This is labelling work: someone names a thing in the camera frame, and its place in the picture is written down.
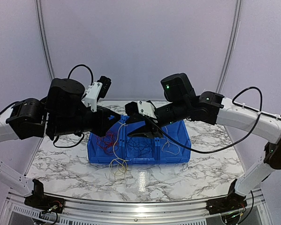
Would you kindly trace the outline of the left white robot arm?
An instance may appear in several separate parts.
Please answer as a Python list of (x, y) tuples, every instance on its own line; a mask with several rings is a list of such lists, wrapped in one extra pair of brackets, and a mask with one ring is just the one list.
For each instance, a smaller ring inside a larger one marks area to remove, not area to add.
[(0, 112), (0, 143), (44, 136), (54, 140), (71, 134), (83, 137), (85, 132), (105, 136), (121, 118), (97, 104), (110, 86), (111, 79), (105, 76), (91, 84), (89, 90), (70, 78), (53, 79), (42, 100), (28, 98)]

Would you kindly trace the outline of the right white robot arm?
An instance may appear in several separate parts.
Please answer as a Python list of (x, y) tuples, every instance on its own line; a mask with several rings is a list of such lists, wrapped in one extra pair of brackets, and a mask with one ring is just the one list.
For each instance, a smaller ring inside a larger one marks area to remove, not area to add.
[(267, 113), (211, 91), (197, 95), (185, 73), (170, 75), (161, 80), (161, 85), (166, 105), (156, 108), (149, 101), (125, 105), (128, 123), (145, 122), (130, 132), (130, 137), (163, 137), (164, 126), (190, 119), (237, 128), (267, 140), (265, 155), (230, 185), (228, 195), (223, 198), (225, 209), (234, 209), (272, 172), (281, 170), (281, 114)]

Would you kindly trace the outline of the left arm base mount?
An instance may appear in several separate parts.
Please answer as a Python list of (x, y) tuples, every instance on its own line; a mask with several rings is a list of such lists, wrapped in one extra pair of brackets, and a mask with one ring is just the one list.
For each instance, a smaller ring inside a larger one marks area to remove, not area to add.
[(46, 195), (44, 185), (37, 179), (32, 180), (33, 189), (28, 197), (25, 197), (24, 204), (45, 212), (51, 211), (62, 213), (65, 199)]

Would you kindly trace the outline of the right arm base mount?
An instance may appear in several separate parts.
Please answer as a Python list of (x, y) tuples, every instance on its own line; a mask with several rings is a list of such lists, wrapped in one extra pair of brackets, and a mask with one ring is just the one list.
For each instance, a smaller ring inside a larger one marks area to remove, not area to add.
[(237, 179), (231, 183), (227, 196), (206, 201), (206, 209), (210, 215), (237, 210), (247, 206), (246, 197), (235, 192), (236, 181)]

